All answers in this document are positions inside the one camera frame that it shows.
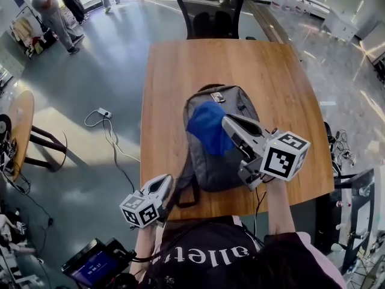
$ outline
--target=office chair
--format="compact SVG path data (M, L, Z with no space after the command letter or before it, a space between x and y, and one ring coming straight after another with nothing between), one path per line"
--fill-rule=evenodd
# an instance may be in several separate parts
M187 39L238 39L244 0L176 0L187 27Z

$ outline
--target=backpack strap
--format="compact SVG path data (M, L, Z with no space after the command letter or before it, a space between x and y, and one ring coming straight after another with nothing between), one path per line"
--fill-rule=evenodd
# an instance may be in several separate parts
M191 160L190 150L187 152L187 158L185 165L183 167L183 171L180 174L180 177L176 179L175 191L174 191L174 204L178 208L184 209L193 207L199 202L200 199L200 189L198 185L197 177L195 176L193 162ZM192 187L192 194L194 196L194 200L192 202L180 202L180 196L183 190L187 187Z

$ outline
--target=sneaker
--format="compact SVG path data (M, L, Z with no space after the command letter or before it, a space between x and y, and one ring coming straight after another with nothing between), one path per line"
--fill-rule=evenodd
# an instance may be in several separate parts
M79 50L80 50L79 48L72 46L72 47L71 47L70 49L68 49L67 51L68 51L68 53L69 53L70 55L73 55L73 54L77 53Z
M75 37L75 39L72 40L72 43L75 45L75 44L79 43L79 41L83 38L84 38L84 34L81 34L80 36Z

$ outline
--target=gray backpack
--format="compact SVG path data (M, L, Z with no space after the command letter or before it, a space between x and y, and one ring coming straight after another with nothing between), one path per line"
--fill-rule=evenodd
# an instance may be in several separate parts
M206 101L214 101L211 93L220 92L224 102L219 103L226 113L240 114L259 121L257 112L245 91L236 85L207 85L192 95L183 109L183 123L187 123L196 107ZM180 208L191 207L199 201L199 188L204 191L215 192L229 190L242 186L238 176L239 164L244 159L243 154L233 148L224 156L208 154L198 138L186 132L189 151L182 174L176 183L176 205ZM180 193L191 186L194 201L180 203Z

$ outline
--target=gray floor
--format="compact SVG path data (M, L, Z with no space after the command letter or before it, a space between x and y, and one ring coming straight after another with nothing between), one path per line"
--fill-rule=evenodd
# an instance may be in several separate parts
M84 119L99 107L111 111L120 147L127 154L140 157L141 106L149 47L155 42L186 38L182 14L159 0L127 0L114 6L109 15L96 10L82 26L82 32L86 38L79 44L78 54L69 56L57 43L32 60L22 79L8 86L0 102L1 111L6 112L15 96L23 90L32 91L35 126L60 140L64 140L63 131L68 139L70 152L60 171L50 173L28 164L22 169L32 183L30 195L55 219L46 230L45 246L39 253L45 260L52 288L74 287L61 274L60 267L93 238L106 242L115 237L127 249L134 247L137 233L129 230L119 211L119 204L131 187L114 164L113 150L105 140L102 125L90 129L84 126ZM247 13L241 15L240 36L267 40ZM96 115L88 122L99 119ZM61 161L60 153L50 154ZM28 156L44 159L46 152L30 143ZM122 155L119 163L138 187L140 165ZM40 250L47 216L11 187L1 188L1 199L11 209L22 210L21 215L29 224L28 236ZM41 276L48 287L35 259L26 256L20 261L24 270Z
M319 31L322 20L273 11L297 48L324 120L333 134L344 129L356 164L343 173L373 168L385 158L385 88L358 39L347 44Z

